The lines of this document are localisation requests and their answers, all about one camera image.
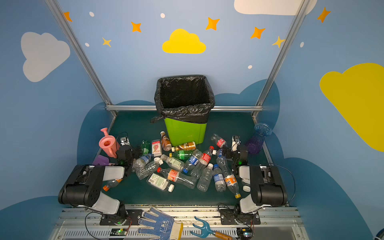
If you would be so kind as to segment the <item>blue label bottle white cap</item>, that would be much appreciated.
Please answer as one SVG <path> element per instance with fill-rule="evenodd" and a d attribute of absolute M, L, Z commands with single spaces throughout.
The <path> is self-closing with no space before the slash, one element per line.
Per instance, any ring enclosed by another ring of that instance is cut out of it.
<path fill-rule="evenodd" d="M 213 155 L 218 158 L 227 158 L 227 151 L 223 149 L 213 150 Z"/>

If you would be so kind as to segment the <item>blue label water bottle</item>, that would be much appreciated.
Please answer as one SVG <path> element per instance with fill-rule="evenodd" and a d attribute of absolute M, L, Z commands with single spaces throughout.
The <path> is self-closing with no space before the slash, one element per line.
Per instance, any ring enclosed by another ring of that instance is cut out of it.
<path fill-rule="evenodd" d="M 226 190 L 226 183 L 224 181 L 223 172 L 218 164 L 214 165 L 213 168 L 213 179 L 215 182 L 215 188 L 217 192 L 224 192 Z"/>

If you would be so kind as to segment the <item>clear water bottle white cap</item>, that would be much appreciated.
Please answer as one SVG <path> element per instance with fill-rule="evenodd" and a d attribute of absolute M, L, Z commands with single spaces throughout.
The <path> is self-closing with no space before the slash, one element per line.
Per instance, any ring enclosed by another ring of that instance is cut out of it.
<path fill-rule="evenodd" d="M 206 168 L 204 168 L 202 175 L 198 181 L 197 188 L 202 192 L 206 192 L 209 188 L 211 179 L 213 177 L 213 164 L 208 164 Z"/>

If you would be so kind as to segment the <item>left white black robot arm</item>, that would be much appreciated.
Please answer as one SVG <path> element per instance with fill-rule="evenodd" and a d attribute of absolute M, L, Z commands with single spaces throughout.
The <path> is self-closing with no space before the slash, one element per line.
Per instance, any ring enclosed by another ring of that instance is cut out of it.
<path fill-rule="evenodd" d="M 66 180 L 58 195 L 58 202 L 73 207 L 86 207 L 102 215 L 125 218 L 124 204 L 104 194 L 103 183 L 123 180 L 133 169 L 134 160 L 142 154 L 140 147 L 129 145 L 118 150 L 116 166 L 77 165 Z"/>

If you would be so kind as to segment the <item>orange soda bottle orange cap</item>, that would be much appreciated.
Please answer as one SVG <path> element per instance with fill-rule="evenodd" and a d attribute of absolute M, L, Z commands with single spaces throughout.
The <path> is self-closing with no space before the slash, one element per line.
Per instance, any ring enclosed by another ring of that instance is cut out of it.
<path fill-rule="evenodd" d="M 104 186 L 103 186 L 103 190 L 105 192 L 109 191 L 110 189 L 112 188 L 115 188 L 116 186 L 119 185 L 119 183 L 122 181 L 123 179 L 117 179 L 117 180 L 111 180 L 111 181 L 108 181 Z"/>

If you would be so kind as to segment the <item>guava juice clear bottle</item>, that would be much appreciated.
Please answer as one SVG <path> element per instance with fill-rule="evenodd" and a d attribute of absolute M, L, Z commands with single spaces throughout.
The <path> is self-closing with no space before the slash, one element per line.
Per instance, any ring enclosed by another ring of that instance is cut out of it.
<path fill-rule="evenodd" d="M 161 157 L 161 155 L 163 154 L 163 148 L 162 148 L 161 140 L 160 139 L 153 140 L 151 146 L 152 146 L 152 154 L 153 154 L 153 156 L 155 158 Z"/>

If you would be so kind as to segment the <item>brown coffee drink bottle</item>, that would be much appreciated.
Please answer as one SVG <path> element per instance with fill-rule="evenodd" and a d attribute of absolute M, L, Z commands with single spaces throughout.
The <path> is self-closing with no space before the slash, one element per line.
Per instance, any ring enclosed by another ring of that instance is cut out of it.
<path fill-rule="evenodd" d="M 165 131 L 161 131 L 160 134 L 161 134 L 163 150 L 166 152 L 171 151 L 172 150 L 172 143 L 171 143 L 170 139 L 168 138 L 168 136 L 166 135 Z"/>

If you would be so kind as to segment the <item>square green label bottle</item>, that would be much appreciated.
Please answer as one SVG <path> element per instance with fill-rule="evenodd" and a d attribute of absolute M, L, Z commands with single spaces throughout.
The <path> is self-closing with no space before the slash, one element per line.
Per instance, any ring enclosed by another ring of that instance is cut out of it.
<path fill-rule="evenodd" d="M 169 180 L 155 173 L 147 178 L 147 183 L 162 192 L 172 193 L 175 188 L 175 185 L 171 184 Z"/>

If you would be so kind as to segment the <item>gold label brown bottle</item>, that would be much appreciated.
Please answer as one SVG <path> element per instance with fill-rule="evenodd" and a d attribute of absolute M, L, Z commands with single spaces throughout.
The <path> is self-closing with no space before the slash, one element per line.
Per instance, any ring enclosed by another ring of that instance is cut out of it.
<path fill-rule="evenodd" d="M 195 142 L 188 142 L 188 143 L 184 143 L 171 148 L 172 152 L 190 151 L 190 150 L 196 150 L 196 149 L 197 147 Z"/>

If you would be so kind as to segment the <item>green label clear bottle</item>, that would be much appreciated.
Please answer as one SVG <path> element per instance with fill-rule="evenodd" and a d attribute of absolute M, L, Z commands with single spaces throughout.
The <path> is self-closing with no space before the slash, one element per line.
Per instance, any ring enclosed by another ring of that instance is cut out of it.
<path fill-rule="evenodd" d="M 161 155 L 161 160 L 163 162 L 166 162 L 170 168 L 177 170 L 179 172 L 182 171 L 184 169 L 184 166 L 185 166 L 184 162 L 182 162 L 176 158 L 166 156 L 166 155 Z"/>

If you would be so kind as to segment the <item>long orange label red-cap bottle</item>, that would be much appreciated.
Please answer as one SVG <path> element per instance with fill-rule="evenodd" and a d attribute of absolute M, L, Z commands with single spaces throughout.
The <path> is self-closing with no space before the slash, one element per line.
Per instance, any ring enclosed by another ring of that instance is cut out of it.
<path fill-rule="evenodd" d="M 189 189 L 194 189 L 197 184 L 197 179 L 192 176 L 187 176 L 173 169 L 158 168 L 157 172 L 167 178 L 169 181 L 182 184 Z"/>

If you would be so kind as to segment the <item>green soda bottle yellow cap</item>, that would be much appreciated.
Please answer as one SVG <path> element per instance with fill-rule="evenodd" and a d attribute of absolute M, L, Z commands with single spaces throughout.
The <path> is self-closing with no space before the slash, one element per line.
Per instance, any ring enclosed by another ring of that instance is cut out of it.
<path fill-rule="evenodd" d="M 193 152 L 194 152 L 194 150 L 175 151 L 173 153 L 169 153 L 169 157 L 170 158 L 176 158 L 176 159 L 179 159 L 182 161 L 186 161 L 192 156 Z"/>

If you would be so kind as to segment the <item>white blue dotted work glove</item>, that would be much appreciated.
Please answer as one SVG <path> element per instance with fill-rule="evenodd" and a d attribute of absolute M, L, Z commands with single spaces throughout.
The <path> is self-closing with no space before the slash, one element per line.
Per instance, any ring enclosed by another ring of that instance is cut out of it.
<path fill-rule="evenodd" d="M 143 213 L 138 224 L 138 233 L 152 236 L 152 240 L 180 240 L 183 232 L 183 223 L 154 207 Z"/>

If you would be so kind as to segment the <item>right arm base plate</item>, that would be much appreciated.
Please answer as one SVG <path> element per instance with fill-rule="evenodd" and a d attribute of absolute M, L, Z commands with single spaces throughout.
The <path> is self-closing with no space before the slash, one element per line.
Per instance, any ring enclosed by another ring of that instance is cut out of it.
<path fill-rule="evenodd" d="M 261 220 L 258 214 L 241 214 L 235 213 L 231 209 L 219 209 L 220 220 L 222 225 L 260 225 Z"/>

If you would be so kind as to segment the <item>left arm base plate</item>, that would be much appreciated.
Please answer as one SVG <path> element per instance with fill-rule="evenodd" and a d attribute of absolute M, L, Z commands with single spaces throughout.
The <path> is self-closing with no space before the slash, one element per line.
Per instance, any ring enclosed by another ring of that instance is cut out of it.
<path fill-rule="evenodd" d="M 126 209 L 126 213 L 115 215 L 102 215 L 100 226 L 138 226 L 139 219 L 143 216 L 141 209 Z"/>

